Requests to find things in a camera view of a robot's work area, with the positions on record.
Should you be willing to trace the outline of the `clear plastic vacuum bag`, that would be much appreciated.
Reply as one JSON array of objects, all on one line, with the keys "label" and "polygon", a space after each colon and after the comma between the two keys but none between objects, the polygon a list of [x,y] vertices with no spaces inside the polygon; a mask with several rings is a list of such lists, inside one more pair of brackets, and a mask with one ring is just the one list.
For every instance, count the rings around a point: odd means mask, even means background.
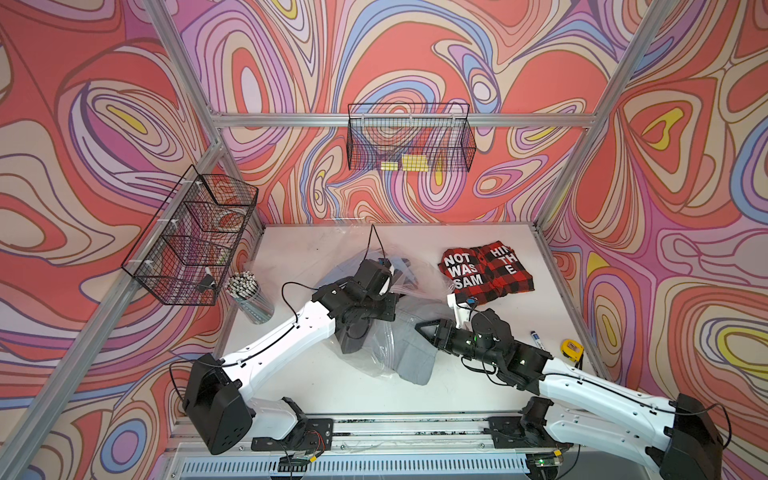
[{"label": "clear plastic vacuum bag", "polygon": [[416,325],[452,321],[448,297],[453,283],[429,262],[397,248],[388,255],[394,267],[392,291],[397,294],[395,320],[372,320],[351,336],[332,335],[324,342],[339,360],[370,377],[393,377],[417,386],[429,383],[437,348]]}]

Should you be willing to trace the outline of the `grey button shirt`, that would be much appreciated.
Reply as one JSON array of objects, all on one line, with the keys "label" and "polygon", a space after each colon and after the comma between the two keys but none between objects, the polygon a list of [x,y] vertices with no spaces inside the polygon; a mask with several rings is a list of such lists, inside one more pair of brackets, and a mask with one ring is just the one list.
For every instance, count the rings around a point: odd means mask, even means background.
[{"label": "grey button shirt", "polygon": [[403,296],[396,305],[394,322],[374,321],[365,336],[337,336],[330,349],[352,368],[370,377],[393,377],[426,385],[432,375],[437,348],[416,330],[419,322],[451,317],[447,305]]}]

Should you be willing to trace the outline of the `red black plaid shirt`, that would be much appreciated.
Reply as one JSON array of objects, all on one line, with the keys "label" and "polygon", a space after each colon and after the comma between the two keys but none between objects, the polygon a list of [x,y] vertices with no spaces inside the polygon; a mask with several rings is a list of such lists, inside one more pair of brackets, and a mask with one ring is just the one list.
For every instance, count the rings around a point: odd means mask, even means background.
[{"label": "red black plaid shirt", "polygon": [[516,252],[501,241],[447,249],[437,266],[453,284],[458,304],[476,297],[479,305],[484,305],[507,295],[535,290],[533,275]]}]

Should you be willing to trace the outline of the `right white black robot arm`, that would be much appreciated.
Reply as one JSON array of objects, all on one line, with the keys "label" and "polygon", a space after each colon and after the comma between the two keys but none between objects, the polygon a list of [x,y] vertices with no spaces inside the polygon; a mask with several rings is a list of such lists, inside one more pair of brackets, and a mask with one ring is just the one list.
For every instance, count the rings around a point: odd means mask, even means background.
[{"label": "right white black robot arm", "polygon": [[491,309],[470,327],[448,319],[416,325],[437,350],[481,363],[495,384],[531,397],[510,430],[493,434],[515,447],[586,446],[642,465],[663,479],[719,479],[728,440],[709,408],[630,390],[588,374],[548,351],[515,339]]}]

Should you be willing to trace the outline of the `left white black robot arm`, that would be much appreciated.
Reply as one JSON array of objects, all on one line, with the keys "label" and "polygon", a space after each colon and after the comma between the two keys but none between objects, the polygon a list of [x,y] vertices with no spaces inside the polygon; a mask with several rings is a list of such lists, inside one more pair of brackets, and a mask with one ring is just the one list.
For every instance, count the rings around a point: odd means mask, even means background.
[{"label": "left white black robot arm", "polygon": [[196,359],[182,400],[208,452],[220,455],[242,441],[256,449],[322,451],[327,442],[298,404],[258,398],[261,386],[314,345],[336,336],[365,341],[376,321],[395,319],[399,277],[385,259],[364,259],[354,275],[313,289],[310,300],[271,333],[220,359]]}]

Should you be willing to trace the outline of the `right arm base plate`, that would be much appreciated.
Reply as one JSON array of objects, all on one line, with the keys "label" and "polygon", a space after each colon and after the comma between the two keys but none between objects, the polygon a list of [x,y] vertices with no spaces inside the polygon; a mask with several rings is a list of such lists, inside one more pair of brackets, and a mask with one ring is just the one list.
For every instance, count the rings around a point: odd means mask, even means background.
[{"label": "right arm base plate", "polygon": [[526,422],[523,416],[494,416],[482,430],[496,449],[560,449],[567,451],[573,443],[556,441],[543,427]]}]

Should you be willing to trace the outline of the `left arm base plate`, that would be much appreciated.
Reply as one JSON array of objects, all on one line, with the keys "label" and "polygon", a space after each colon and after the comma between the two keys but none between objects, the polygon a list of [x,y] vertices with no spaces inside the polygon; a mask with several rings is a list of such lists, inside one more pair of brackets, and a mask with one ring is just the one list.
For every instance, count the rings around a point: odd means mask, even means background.
[{"label": "left arm base plate", "polygon": [[300,420],[282,440],[255,437],[251,441],[254,452],[278,452],[287,450],[323,453],[332,447],[334,420],[332,418],[309,418]]}]

